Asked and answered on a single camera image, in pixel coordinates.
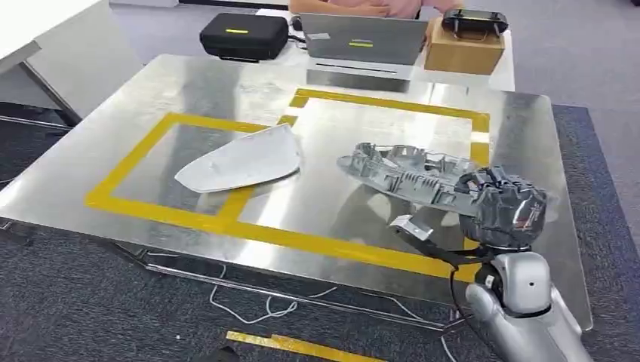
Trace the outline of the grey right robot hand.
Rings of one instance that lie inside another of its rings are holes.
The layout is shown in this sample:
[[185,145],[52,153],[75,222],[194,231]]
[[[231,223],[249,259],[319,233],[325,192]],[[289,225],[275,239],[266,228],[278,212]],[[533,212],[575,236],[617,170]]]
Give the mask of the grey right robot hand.
[[475,195],[472,214],[459,215],[463,235],[470,240],[496,249],[526,250],[543,231],[546,191],[500,166],[465,173],[454,190]]

